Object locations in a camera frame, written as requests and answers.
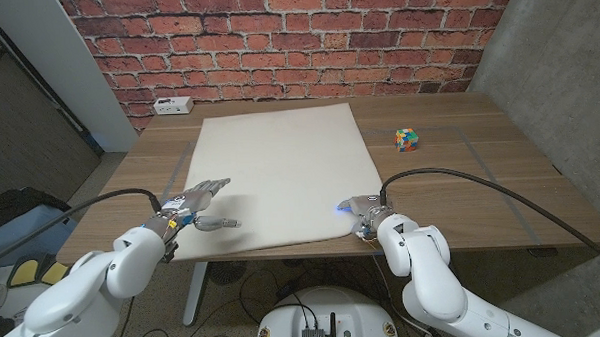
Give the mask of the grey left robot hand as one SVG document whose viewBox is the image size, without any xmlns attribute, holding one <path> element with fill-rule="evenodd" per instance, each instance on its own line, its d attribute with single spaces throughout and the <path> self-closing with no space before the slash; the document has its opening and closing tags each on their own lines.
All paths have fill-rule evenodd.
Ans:
<svg viewBox="0 0 600 337">
<path fill-rule="evenodd" d="M 239 220 L 199 215 L 200 211 L 210 206 L 212 198 L 229 182 L 229 178 L 206 180 L 186 189 L 180 195 L 167 200 L 144 227 L 159 235 L 164 243 L 172 242 L 177 233 L 190 224 L 203 232 L 212 232 L 220 228 L 240 228 L 242 223 Z"/>
</svg>

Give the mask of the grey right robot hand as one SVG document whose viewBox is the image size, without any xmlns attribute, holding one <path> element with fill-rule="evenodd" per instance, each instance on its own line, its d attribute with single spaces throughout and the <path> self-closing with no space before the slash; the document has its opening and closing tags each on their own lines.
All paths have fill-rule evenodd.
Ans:
<svg viewBox="0 0 600 337">
<path fill-rule="evenodd" d="M 365 240 L 375 239 L 379 225 L 395 213 L 390 206 L 380 204 L 380 197 L 377 195 L 357 195 L 340 202 L 337 209 L 351 212 L 358 218 L 352 227 L 352 233 Z"/>
</svg>

